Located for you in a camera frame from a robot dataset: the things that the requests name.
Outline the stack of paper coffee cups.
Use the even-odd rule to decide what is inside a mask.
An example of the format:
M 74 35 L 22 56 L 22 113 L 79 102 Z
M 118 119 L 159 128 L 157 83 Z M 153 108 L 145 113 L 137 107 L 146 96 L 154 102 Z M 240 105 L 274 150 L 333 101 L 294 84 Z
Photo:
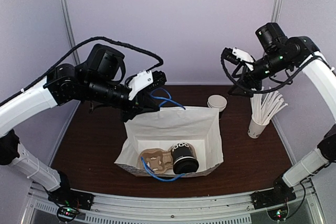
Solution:
M 219 119 L 221 119 L 223 112 L 227 106 L 227 99 L 221 95 L 214 94 L 208 97 L 207 106 L 209 108 L 216 108 L 219 111 Z

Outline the brown cardboard cup carrier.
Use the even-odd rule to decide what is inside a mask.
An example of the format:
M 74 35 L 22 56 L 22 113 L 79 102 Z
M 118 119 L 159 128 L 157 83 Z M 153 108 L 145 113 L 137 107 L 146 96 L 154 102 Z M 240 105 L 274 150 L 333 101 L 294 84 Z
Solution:
M 173 157 L 170 151 L 161 148 L 145 149 L 139 155 L 139 160 L 144 160 L 145 164 L 157 174 L 165 174 L 173 168 Z

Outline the blue checkered paper bag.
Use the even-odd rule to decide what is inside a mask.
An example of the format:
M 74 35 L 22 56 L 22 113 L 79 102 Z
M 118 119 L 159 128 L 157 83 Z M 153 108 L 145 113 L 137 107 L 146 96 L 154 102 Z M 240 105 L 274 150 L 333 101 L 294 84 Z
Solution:
M 179 178 L 206 176 L 223 163 L 219 111 L 206 104 L 210 89 L 186 86 L 173 88 L 172 92 L 181 106 L 164 106 L 158 112 L 138 115 L 125 123 L 127 139 L 114 162 L 117 166 L 137 177 L 173 182 Z M 194 147 L 199 162 L 197 172 L 178 175 L 171 169 L 157 174 L 143 159 L 139 160 L 145 149 L 161 148 L 171 152 L 172 146 L 179 142 Z

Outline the single black paper coffee cup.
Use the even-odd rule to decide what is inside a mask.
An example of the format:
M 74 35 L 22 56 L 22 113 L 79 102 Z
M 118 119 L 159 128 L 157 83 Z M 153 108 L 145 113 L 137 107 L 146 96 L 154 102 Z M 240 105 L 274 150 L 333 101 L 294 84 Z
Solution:
M 197 159 L 194 147 L 186 142 L 174 144 L 171 149 L 171 154 L 173 157 L 173 164 L 183 157 L 192 157 Z

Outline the black plastic cup lid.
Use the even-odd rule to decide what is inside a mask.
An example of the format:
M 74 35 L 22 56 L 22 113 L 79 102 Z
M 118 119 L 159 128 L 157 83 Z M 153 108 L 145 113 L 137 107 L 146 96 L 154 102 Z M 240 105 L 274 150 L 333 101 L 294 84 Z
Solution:
M 199 162 L 192 157 L 183 157 L 173 164 L 174 174 L 194 173 L 199 168 Z

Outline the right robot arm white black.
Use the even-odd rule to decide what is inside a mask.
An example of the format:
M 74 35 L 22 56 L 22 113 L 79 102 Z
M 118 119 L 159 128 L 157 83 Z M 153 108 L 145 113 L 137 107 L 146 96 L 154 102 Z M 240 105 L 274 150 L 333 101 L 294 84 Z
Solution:
M 278 23 L 266 23 L 255 34 L 265 53 L 262 58 L 255 60 L 236 47 L 224 48 L 221 53 L 222 68 L 234 85 L 229 94 L 251 98 L 275 92 L 303 73 L 335 116 L 335 71 L 319 47 L 307 36 L 287 37 Z M 274 181 L 269 199 L 281 203 L 294 186 L 334 162 L 333 126 L 315 149 Z

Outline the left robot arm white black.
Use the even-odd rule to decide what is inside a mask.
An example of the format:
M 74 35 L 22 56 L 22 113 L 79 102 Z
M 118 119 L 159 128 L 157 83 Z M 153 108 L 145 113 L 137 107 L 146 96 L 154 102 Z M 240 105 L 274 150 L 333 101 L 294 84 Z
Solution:
M 99 108 L 119 109 L 123 122 L 160 109 L 149 90 L 157 84 L 158 78 L 164 77 L 162 72 L 145 70 L 128 79 L 116 80 L 118 72 L 125 74 L 124 54 L 96 44 L 83 63 L 77 66 L 56 64 L 31 87 L 3 102 L 1 165 L 16 167 L 64 205 L 71 205 L 76 197 L 67 176 L 32 155 L 20 142 L 14 128 L 42 111 L 72 100 L 96 102 Z

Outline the bundle of wrapped white straws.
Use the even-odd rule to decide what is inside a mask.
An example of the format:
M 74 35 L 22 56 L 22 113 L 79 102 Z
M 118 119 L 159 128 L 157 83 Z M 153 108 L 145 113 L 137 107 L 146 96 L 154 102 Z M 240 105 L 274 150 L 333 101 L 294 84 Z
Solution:
M 250 98 L 251 118 L 259 125 L 267 125 L 283 108 L 288 106 L 279 91 L 266 94 L 254 94 Z

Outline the white cup holding straws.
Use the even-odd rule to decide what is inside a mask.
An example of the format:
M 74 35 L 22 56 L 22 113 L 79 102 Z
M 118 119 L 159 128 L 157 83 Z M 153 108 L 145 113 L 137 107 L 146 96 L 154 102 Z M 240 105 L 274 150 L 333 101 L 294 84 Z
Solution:
M 259 138 L 269 122 L 269 120 L 261 121 L 252 117 L 247 131 L 248 136 L 254 139 Z

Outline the aluminium front rail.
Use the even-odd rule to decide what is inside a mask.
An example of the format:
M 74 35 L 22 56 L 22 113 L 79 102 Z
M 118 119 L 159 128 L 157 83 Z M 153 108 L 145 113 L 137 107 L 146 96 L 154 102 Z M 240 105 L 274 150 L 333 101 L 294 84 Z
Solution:
M 256 209 L 251 193 L 191 198 L 141 198 L 95 193 L 91 209 L 72 223 L 275 223 L 270 215 L 288 207 L 284 223 L 325 223 L 312 182 L 294 189 L 296 199 Z

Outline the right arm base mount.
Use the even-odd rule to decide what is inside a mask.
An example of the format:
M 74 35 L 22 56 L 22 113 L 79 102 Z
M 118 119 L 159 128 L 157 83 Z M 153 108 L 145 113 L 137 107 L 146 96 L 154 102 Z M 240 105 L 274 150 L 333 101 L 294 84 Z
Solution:
M 281 205 L 296 199 L 296 194 L 294 192 L 282 194 L 276 193 L 274 189 L 255 191 L 250 196 L 254 209 Z

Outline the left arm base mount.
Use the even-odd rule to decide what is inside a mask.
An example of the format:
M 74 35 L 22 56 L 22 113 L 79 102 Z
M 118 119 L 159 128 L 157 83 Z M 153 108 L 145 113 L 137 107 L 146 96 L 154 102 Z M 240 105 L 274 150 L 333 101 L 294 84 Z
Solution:
M 82 210 L 90 210 L 94 200 L 93 194 L 72 189 L 68 192 L 47 191 L 47 194 L 48 200 L 55 204 Z

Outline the left aluminium frame post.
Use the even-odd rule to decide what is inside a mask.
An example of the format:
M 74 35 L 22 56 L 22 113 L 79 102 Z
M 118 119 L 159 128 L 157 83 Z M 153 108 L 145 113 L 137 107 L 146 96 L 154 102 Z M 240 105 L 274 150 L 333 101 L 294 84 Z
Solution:
M 61 6 L 62 15 L 63 15 L 64 23 L 65 23 L 68 43 L 69 43 L 70 48 L 72 48 L 76 45 L 76 42 L 75 42 L 75 37 L 74 37 L 71 21 L 70 21 L 67 0 L 60 0 L 60 6 Z

